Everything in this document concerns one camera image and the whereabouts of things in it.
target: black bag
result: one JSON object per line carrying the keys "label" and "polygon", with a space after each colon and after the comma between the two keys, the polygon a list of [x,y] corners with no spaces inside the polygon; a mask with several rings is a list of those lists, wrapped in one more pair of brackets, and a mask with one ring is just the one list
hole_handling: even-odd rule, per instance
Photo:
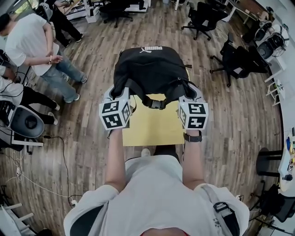
{"label": "black bag", "polygon": [[[113,98],[120,96],[125,87],[131,95],[138,95],[149,108],[164,109],[166,105],[186,95],[194,99],[197,94],[189,86],[183,61],[170,47],[131,48],[120,54],[114,72]],[[164,101],[150,99],[147,94],[165,94]]]}

